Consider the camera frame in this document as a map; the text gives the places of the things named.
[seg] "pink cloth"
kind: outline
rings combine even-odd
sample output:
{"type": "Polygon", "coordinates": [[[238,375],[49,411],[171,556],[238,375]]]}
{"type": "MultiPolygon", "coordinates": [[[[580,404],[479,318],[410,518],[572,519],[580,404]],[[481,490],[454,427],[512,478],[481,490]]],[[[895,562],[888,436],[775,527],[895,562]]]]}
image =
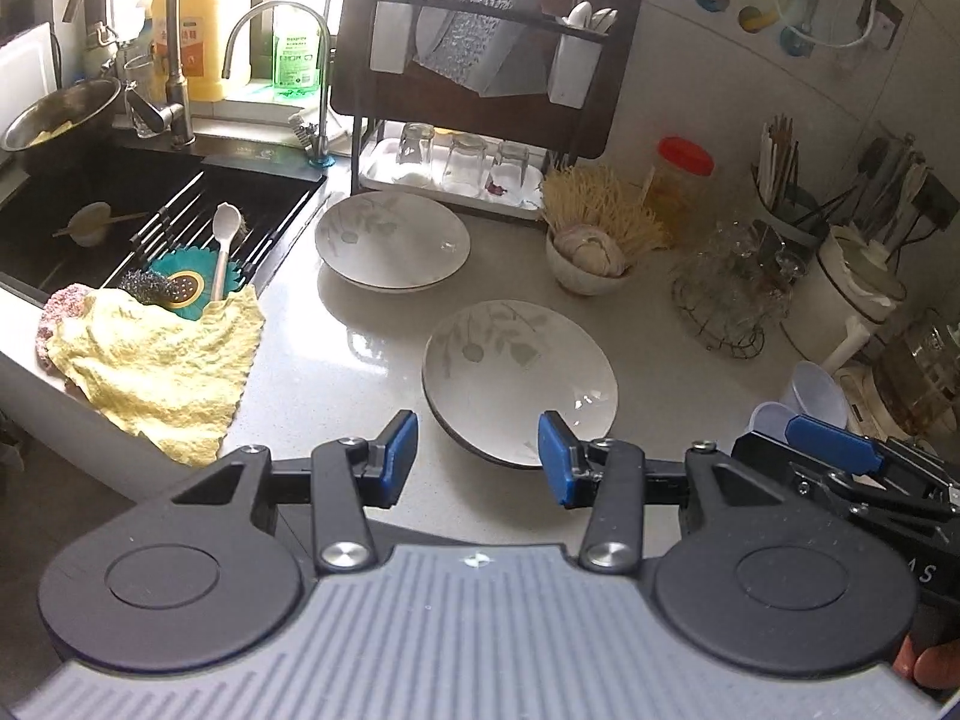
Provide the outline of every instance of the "pink cloth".
{"type": "Polygon", "coordinates": [[[54,364],[47,355],[47,341],[53,338],[56,324],[64,317],[83,314],[83,299],[91,292],[93,290],[86,285],[71,284],[50,295],[37,327],[37,360],[44,370],[54,370],[54,364]]]}

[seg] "metal screw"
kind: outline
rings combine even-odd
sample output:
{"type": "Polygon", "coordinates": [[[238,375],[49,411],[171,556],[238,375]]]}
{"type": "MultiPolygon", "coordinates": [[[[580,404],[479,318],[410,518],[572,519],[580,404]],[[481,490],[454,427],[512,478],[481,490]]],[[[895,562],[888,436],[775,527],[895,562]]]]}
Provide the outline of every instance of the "metal screw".
{"type": "Polygon", "coordinates": [[[632,560],[632,550],[619,541],[602,541],[587,550],[587,560],[598,568],[620,568],[632,560]]]}
{"type": "Polygon", "coordinates": [[[327,565],[336,568],[356,568],[363,565],[370,557],[370,551],[356,541],[336,541],[323,548],[320,557],[327,565]]]}

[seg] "yellow plastic jug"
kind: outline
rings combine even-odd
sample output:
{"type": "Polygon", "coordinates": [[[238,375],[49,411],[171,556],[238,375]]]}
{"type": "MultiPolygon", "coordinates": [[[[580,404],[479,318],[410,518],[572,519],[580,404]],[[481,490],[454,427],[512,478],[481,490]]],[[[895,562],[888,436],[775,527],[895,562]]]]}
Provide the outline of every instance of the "yellow plastic jug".
{"type": "MultiPolygon", "coordinates": [[[[250,25],[237,38],[229,80],[222,79],[227,37],[252,0],[181,0],[181,58],[191,100],[217,103],[250,82],[250,25]]],[[[167,64],[167,0],[153,0],[155,75],[162,89],[167,64]]]]}

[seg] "cutting board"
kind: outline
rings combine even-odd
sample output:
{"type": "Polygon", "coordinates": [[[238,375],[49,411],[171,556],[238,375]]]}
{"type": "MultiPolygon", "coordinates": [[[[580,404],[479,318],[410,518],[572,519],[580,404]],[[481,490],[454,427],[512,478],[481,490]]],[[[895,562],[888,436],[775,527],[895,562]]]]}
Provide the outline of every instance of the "cutting board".
{"type": "MultiPolygon", "coordinates": [[[[50,25],[42,23],[0,46],[0,135],[23,111],[56,91],[50,25]]],[[[0,164],[8,154],[0,153],[0,164]]]]}

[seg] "stainless steel bowl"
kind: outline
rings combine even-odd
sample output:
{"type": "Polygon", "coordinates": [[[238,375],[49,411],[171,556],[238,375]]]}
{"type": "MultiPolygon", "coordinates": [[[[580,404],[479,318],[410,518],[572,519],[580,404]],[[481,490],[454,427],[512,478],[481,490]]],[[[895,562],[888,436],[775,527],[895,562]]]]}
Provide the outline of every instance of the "stainless steel bowl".
{"type": "Polygon", "coordinates": [[[109,137],[112,103],[120,89],[117,79],[96,79],[46,95],[13,120],[0,148],[15,154],[30,175],[75,167],[109,137]],[[73,127],[31,146],[41,132],[53,132],[65,122],[73,127]]]}

